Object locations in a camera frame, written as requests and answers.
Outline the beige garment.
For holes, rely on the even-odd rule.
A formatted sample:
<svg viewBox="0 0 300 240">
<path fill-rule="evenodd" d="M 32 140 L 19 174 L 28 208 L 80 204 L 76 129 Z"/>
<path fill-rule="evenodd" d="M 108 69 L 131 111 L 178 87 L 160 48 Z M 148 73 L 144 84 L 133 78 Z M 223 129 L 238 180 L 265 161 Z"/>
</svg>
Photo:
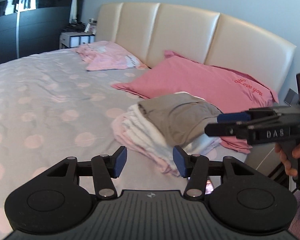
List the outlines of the beige garment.
<svg viewBox="0 0 300 240">
<path fill-rule="evenodd" d="M 181 92 L 138 102 L 140 113 L 163 135 L 169 146 L 186 146 L 203 135 L 222 112 L 204 99 Z"/>
</svg>

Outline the pink folded clothes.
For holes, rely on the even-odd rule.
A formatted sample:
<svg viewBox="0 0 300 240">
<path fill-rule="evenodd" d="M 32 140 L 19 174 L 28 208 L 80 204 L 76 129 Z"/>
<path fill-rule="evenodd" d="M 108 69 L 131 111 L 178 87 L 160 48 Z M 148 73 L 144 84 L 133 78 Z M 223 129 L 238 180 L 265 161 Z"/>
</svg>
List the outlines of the pink folded clothes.
<svg viewBox="0 0 300 240">
<path fill-rule="evenodd" d="M 111 123 L 115 139 L 119 143 L 125 145 L 128 149 L 139 152 L 154 161 L 161 173 L 171 174 L 176 177 L 180 176 L 173 161 L 173 148 L 170 148 L 169 150 L 163 149 L 157 152 L 156 149 L 150 147 L 150 151 L 148 151 L 145 149 L 146 146 L 142 146 L 141 141 L 137 139 L 135 144 L 134 141 L 130 139 L 129 134 L 122 125 L 122 122 L 125 120 L 126 113 L 127 111 L 119 115 Z"/>
</svg>

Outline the white folded clothes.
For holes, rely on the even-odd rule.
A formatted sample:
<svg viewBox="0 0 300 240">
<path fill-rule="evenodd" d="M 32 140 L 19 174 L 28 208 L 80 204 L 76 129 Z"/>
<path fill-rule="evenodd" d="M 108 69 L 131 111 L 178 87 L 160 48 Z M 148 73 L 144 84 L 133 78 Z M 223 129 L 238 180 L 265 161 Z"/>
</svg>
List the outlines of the white folded clothes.
<svg viewBox="0 0 300 240">
<path fill-rule="evenodd" d="M 167 143 L 159 130 L 141 114 L 137 104 L 131 105 L 127 109 L 122 125 L 129 134 L 130 139 L 135 144 L 138 139 L 142 142 L 142 146 L 146 146 L 145 149 L 148 151 L 150 151 L 150 147 L 158 152 L 163 149 L 169 150 L 175 146 L 170 146 Z M 208 137 L 206 134 L 202 134 L 196 139 L 190 139 L 190 142 L 177 145 L 180 145 L 187 152 L 206 155 L 221 142 L 222 140 L 219 137 Z"/>
</svg>

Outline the black smartphone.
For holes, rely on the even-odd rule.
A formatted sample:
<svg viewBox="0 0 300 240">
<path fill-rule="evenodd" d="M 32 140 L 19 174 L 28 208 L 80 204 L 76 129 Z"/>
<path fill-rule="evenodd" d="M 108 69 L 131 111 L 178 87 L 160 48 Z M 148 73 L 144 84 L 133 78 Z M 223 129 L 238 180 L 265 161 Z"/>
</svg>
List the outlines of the black smartphone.
<svg viewBox="0 0 300 240">
<path fill-rule="evenodd" d="M 214 190 L 214 185 L 208 176 L 207 178 L 189 178 L 185 193 L 190 197 L 200 197 L 203 194 L 210 194 Z"/>
</svg>

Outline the dark pink pillow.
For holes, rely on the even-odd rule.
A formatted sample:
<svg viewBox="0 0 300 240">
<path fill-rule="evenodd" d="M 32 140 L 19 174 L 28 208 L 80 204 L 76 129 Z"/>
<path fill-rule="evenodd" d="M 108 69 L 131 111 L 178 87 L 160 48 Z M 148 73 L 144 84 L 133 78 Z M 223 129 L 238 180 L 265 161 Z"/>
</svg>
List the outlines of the dark pink pillow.
<svg viewBox="0 0 300 240">
<path fill-rule="evenodd" d="M 115 83 L 112 87 L 143 100 L 186 92 L 213 104 L 222 113 L 269 107 L 279 101 L 274 90 L 248 74 L 200 64 L 172 51 L 132 82 Z"/>
</svg>

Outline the grey pink-dotted bed cover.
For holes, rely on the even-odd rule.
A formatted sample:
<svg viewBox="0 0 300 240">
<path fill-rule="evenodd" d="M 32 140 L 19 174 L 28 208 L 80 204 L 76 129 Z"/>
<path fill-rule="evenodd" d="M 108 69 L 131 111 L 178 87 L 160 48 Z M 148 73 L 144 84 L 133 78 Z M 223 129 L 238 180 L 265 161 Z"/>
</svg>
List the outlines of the grey pink-dotted bed cover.
<svg viewBox="0 0 300 240">
<path fill-rule="evenodd" d="M 119 148 L 110 125 L 139 98 L 112 84 L 145 70 L 86 67 L 68 49 L 0 64 L 0 239 L 11 232 L 4 203 L 12 191 L 66 157 L 87 161 Z"/>
</svg>

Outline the light pink pillow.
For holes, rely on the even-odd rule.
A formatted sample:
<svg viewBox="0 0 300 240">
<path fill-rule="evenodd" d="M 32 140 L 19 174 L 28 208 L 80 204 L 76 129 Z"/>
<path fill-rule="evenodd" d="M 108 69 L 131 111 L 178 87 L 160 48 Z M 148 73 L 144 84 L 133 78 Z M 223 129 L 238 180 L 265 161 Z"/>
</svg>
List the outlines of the light pink pillow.
<svg viewBox="0 0 300 240">
<path fill-rule="evenodd" d="M 87 71 L 145 69 L 147 66 L 122 46 L 110 41 L 98 41 L 73 49 L 88 64 Z"/>
</svg>

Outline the white bedside cabinet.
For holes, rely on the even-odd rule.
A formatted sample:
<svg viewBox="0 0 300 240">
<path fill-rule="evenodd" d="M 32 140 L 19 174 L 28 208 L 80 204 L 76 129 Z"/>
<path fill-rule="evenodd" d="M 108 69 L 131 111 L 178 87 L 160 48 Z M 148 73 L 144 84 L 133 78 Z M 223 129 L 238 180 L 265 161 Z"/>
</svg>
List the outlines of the white bedside cabinet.
<svg viewBox="0 0 300 240">
<path fill-rule="evenodd" d="M 83 44 L 93 43 L 95 35 L 85 32 L 63 32 L 59 37 L 59 49 L 76 48 Z"/>
</svg>

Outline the cream padded headboard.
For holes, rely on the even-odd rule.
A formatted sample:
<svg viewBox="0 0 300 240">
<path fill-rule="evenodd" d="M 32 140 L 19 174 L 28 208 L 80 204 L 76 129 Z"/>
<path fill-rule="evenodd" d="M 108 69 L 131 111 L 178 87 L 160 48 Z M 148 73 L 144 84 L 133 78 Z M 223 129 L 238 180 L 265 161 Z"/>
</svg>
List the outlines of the cream padded headboard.
<svg viewBox="0 0 300 240">
<path fill-rule="evenodd" d="M 278 92 L 296 47 L 232 16 L 165 3 L 107 3 L 97 17 L 97 41 L 119 44 L 148 67 L 174 51 L 190 60 L 251 75 Z"/>
</svg>

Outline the dark wardrobe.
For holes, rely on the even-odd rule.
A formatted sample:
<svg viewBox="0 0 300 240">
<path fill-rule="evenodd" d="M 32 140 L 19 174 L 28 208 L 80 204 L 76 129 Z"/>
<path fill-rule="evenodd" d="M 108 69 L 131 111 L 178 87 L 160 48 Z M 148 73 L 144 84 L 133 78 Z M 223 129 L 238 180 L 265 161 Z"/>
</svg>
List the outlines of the dark wardrobe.
<svg viewBox="0 0 300 240">
<path fill-rule="evenodd" d="M 0 64 L 57 50 L 83 0 L 0 0 Z"/>
</svg>

